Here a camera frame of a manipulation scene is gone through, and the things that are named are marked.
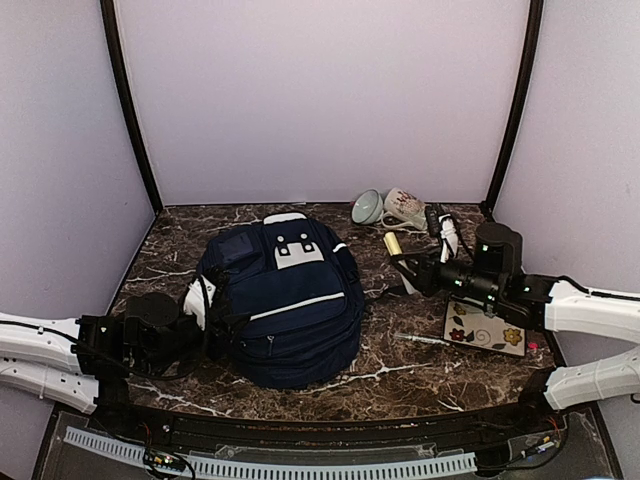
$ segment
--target zipper pull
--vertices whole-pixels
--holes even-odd
[[[273,353],[273,340],[275,338],[276,337],[274,337],[273,335],[267,335],[267,341],[269,342],[269,356],[271,356],[271,354]]]

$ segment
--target white mug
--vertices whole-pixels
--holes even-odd
[[[382,215],[382,225],[389,230],[413,227],[417,230],[427,229],[426,204],[410,193],[393,188],[384,201],[385,213]],[[399,224],[387,224],[385,219],[395,217],[401,220]]]

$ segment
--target brown marble countertop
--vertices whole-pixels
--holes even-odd
[[[468,244],[484,221],[475,205],[449,205]],[[283,211],[301,211],[332,227],[349,246],[360,268],[365,293],[375,297],[400,283],[388,262],[377,227],[351,223],[347,204],[221,205],[170,207],[159,216],[120,291],[114,312],[127,297],[161,291],[178,298],[194,273],[208,240],[235,225],[260,221]],[[433,245],[426,233],[399,232],[405,252]],[[223,359],[206,362],[187,378],[151,382],[129,380],[135,404],[184,413],[237,419],[362,421],[417,417],[503,405],[517,401],[529,376],[553,366],[538,333],[528,341],[539,348],[524,358],[467,348],[425,344],[395,333],[441,337],[446,296],[386,297],[371,306],[362,326],[360,353],[348,370],[326,384],[302,391],[262,389],[237,375]]]

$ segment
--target navy blue backpack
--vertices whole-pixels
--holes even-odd
[[[304,388],[351,364],[364,293],[329,227],[301,213],[235,227],[209,242],[196,272],[216,267],[229,274],[232,313],[249,316],[226,349],[242,375],[261,387]]]

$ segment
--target bowl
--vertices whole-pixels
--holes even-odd
[[[377,190],[367,190],[358,197],[351,210],[351,219],[358,225],[373,225],[382,218],[384,201]]]

